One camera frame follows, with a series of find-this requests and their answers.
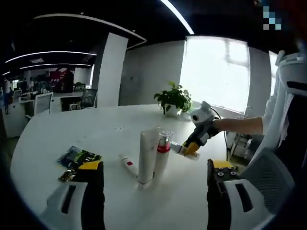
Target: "white bottle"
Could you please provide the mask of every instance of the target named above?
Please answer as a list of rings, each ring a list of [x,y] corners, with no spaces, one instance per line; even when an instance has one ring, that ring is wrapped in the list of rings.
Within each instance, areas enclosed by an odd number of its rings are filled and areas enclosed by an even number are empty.
[[[184,147],[184,146],[182,146],[182,145],[179,145],[179,144],[176,143],[176,142],[173,142],[173,141],[172,141],[171,144],[170,144],[170,148],[171,148],[171,150],[173,150],[176,154],[179,154],[179,155],[181,155],[181,156],[184,156],[184,157],[186,157],[186,158],[189,158],[189,159],[191,159],[191,160],[193,160],[193,161],[198,161],[199,158],[200,158],[200,154],[197,153],[197,152],[194,152],[194,153],[192,153],[192,154],[186,154],[187,148]]]
[[[135,166],[135,164],[128,157],[125,157],[122,154],[120,154],[119,157],[120,161],[122,162],[124,167],[128,170],[128,172],[130,172],[134,178],[137,178],[138,168]]]
[[[173,132],[161,131],[160,139],[157,148],[157,155],[155,160],[155,166],[153,170],[153,183],[158,184],[161,181],[163,173],[165,171],[168,155],[170,151],[170,139],[173,136]]]
[[[159,143],[160,128],[152,128],[141,132],[138,186],[147,187],[154,172],[156,153]]]

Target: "small white tube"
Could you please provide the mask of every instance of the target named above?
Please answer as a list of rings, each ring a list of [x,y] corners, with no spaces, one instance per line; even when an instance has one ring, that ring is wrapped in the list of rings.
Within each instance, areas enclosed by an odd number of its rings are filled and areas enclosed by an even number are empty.
[[[135,166],[135,164],[130,161],[130,159],[126,156],[123,156],[122,154],[119,155],[120,161],[122,162],[123,166],[130,172],[130,174],[137,178],[138,176],[138,168]]]
[[[176,154],[189,158],[193,161],[198,161],[198,159],[200,158],[200,154],[197,152],[193,154],[185,154],[187,148],[173,141],[171,142],[171,150],[173,150]]]
[[[152,128],[141,132],[139,158],[139,187],[149,185],[153,178],[155,159],[159,143],[160,128]]]

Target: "bright window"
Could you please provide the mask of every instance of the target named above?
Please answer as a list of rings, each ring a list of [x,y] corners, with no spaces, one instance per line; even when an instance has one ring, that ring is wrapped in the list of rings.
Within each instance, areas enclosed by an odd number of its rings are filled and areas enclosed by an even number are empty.
[[[18,84],[19,80],[13,80],[12,81],[12,90],[17,88],[17,84]]]
[[[247,43],[220,37],[187,38],[180,84],[192,100],[245,111],[249,93]]]
[[[89,88],[89,89],[91,89],[91,88],[92,88],[94,68],[95,68],[95,64],[93,64],[93,66],[92,66],[92,68],[91,68],[90,85],[88,86],[88,88]]]
[[[270,64],[271,64],[271,96],[274,94],[274,87],[276,83],[276,71],[277,71],[277,66],[275,65],[276,59],[277,59],[277,54],[269,51],[270,55]]]

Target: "cable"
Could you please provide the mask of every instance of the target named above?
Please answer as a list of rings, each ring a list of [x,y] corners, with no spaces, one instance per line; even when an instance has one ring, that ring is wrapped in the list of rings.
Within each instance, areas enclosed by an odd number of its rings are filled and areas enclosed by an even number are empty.
[[[219,118],[222,119],[221,116],[219,115],[219,113],[218,113],[215,109],[213,109],[213,108],[210,108],[210,109],[212,109],[213,111],[215,111],[215,113],[219,116]],[[224,139],[225,139],[226,153],[227,153],[227,158],[226,158],[226,160],[228,160],[228,146],[227,146],[227,140],[226,140],[226,131],[224,131]]]

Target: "round white table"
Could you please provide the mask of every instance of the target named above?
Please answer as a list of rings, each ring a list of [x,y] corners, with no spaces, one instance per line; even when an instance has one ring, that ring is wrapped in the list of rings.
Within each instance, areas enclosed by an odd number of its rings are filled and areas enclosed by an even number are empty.
[[[225,160],[223,133],[199,149],[192,161],[170,153],[160,185],[138,190],[122,166],[124,154],[137,165],[140,132],[159,126],[183,143],[195,126],[181,117],[165,117],[158,105],[85,109],[34,116],[22,133],[11,164],[11,175],[25,203],[37,215],[60,185],[65,168],[57,159],[77,146],[99,154],[104,162],[106,229],[206,229],[207,160]]]

